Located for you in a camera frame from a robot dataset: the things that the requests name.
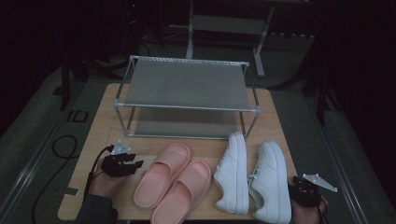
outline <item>wooden table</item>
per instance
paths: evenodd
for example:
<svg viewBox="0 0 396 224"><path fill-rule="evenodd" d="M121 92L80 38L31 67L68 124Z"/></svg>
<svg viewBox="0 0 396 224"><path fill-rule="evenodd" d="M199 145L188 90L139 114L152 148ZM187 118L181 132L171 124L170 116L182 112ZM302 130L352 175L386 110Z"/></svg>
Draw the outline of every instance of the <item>wooden table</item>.
<svg viewBox="0 0 396 224"><path fill-rule="evenodd" d="M113 206L119 212L119 219L124 220L150 219L152 210L139 209L134 206L134 190L159 152L170 144L179 142L189 146L192 150L192 159L205 161L211 168L212 174L215 173L216 166L224 154L228 145L227 140L125 137L113 107L118 89L119 84L109 84L106 88L68 186L71 189L78 189L78 194L77 196L64 195L58 211L60 219L73 220L76 218L81 207L87 176L96 156L104 147L117 144L118 140L133 149L133 153L136 154L135 161L144 160L143 166L134 175L128 177L127 184L114 199ZM278 142L283 150L288 169L288 178L291 179L296 175L296 171L271 94L268 90L256 91L262 107L262 113L247 139L247 171L251 173L256 165L258 146L266 140L274 140ZM251 91L248 91L248 98L253 100ZM247 116L247 120L253 119L253 117L253 114L250 117ZM213 182L207 196L195 208L188 219L253 219L251 214L256 211L256 208L251 199L248 215L237 216L224 213L216 208L216 201L221 199L221 197L219 188Z"/></svg>

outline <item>white sneaker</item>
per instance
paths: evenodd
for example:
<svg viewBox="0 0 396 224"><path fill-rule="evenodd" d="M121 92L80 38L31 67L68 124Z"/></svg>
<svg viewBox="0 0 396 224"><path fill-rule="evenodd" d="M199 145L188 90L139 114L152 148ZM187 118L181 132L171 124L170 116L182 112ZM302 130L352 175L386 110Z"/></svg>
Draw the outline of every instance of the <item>white sneaker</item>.
<svg viewBox="0 0 396 224"><path fill-rule="evenodd" d="M257 211L253 216L266 223L288 224L291 206L286 163L274 141L262 143L256 168L249 176L248 190Z"/></svg>
<svg viewBox="0 0 396 224"><path fill-rule="evenodd" d="M218 169L215 183L223 197L216 207L224 212L246 215L248 213L248 171L247 150L244 135L231 133L229 144Z"/></svg>

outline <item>pink slide sandal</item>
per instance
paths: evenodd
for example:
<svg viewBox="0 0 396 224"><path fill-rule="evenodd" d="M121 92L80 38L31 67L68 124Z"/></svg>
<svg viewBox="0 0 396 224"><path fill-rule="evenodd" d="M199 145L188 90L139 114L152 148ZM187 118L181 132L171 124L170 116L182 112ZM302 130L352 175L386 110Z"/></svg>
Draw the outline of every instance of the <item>pink slide sandal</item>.
<svg viewBox="0 0 396 224"><path fill-rule="evenodd" d="M155 208L151 224L180 224L206 196L212 176L203 161L192 161Z"/></svg>
<svg viewBox="0 0 396 224"><path fill-rule="evenodd" d="M134 192L136 206L154 208L190 160L190 149L183 144L174 143L164 149L150 165Z"/></svg>

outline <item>floor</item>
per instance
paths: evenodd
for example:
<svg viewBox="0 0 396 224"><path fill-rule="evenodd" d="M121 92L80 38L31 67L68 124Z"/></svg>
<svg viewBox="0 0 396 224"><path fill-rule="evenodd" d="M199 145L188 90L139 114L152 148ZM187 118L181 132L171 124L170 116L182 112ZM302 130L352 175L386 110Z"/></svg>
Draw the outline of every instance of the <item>floor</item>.
<svg viewBox="0 0 396 224"><path fill-rule="evenodd" d="M163 47L146 36L139 54L184 58L185 31L165 34L168 38ZM205 42L204 34L200 38ZM266 75L258 78L252 69L254 85L266 88L292 77L312 40L313 37L269 35L262 51ZM250 62L254 68L250 48L230 47L221 41L215 47L197 44L193 58ZM72 100L65 111L60 111L61 98L52 93L61 85L61 69L54 71L0 139L1 223L69 223L57 218L57 210L77 159L61 159L59 154L79 154L106 85L117 82L93 69L89 72L91 78L87 82L72 79ZM320 125L315 116L317 98L304 97L303 85L301 81L282 91L271 91L298 175L319 174L339 189L336 193L320 190L329 201L331 223L396 223L395 210L343 111L328 101L326 125ZM70 121L70 114L76 111L87 112L87 120Z"/></svg>

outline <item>shoelace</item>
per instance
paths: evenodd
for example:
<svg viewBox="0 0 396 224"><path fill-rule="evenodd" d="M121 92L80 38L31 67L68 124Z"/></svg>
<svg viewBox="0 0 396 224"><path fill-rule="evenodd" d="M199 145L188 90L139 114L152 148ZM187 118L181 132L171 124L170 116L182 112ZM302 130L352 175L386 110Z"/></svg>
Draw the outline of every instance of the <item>shoelace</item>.
<svg viewBox="0 0 396 224"><path fill-rule="evenodd" d="M251 179L257 179L257 173L260 171L261 168L262 168L262 163L259 162L254 168L253 174L248 176L248 182L250 182Z"/></svg>

